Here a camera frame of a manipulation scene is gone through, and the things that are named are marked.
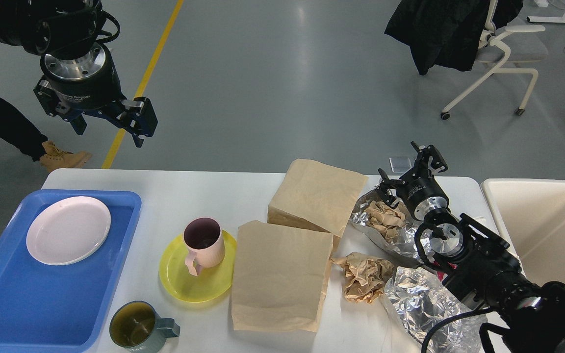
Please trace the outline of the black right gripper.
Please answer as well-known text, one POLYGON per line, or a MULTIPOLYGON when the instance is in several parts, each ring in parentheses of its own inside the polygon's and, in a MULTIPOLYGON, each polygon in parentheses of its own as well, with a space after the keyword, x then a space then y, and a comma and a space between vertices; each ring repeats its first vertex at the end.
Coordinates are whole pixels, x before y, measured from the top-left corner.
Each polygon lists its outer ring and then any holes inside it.
POLYGON ((412 168, 412 180, 390 179, 383 169, 378 169, 381 182, 375 192, 386 206, 395 209, 398 206, 397 196, 404 202, 413 219, 424 221, 426 215, 433 210, 448 208, 449 198, 439 183, 433 178, 448 170, 448 165, 434 145, 418 145, 411 142, 417 151, 412 168))

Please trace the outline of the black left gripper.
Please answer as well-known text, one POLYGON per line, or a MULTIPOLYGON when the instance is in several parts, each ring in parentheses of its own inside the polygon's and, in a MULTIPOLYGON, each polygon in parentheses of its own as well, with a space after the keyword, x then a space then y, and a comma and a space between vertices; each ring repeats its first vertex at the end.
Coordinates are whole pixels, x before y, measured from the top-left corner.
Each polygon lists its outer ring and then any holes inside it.
POLYGON ((82 114, 96 116, 125 130, 141 148, 158 125, 149 98, 125 99, 110 50, 94 43, 88 53, 73 60, 45 54, 40 59, 43 76, 33 91, 45 114, 60 117, 83 135, 82 114))

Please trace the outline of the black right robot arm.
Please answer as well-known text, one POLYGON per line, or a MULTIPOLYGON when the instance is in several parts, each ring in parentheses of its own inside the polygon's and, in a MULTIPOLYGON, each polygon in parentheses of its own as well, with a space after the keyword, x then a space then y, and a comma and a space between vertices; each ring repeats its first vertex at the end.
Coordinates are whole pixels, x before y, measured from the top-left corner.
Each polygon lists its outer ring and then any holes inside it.
POLYGON ((449 198, 434 177, 447 170, 446 162, 433 145, 411 145, 417 150, 413 167, 398 179, 379 170, 382 179, 375 191, 391 208, 404 203, 420 222, 414 235, 419 259, 447 275, 443 284, 458 300, 471 296, 473 301, 472 311, 435 324, 422 341, 422 351, 440 328, 495 311, 507 327, 480 325, 485 352, 493 351, 493 332, 513 353, 565 353, 565 284, 530 282, 507 241, 469 215, 451 214, 449 198))

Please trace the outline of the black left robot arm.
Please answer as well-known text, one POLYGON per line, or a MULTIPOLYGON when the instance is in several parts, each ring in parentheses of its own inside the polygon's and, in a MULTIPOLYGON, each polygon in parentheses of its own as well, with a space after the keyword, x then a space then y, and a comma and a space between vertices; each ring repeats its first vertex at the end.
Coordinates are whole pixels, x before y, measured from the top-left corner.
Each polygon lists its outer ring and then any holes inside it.
POLYGON ((85 132, 84 116, 105 119, 141 147, 157 127, 150 99, 124 96, 107 47, 118 20, 100 0, 0 0, 0 42, 40 57, 34 93, 44 112, 85 132))

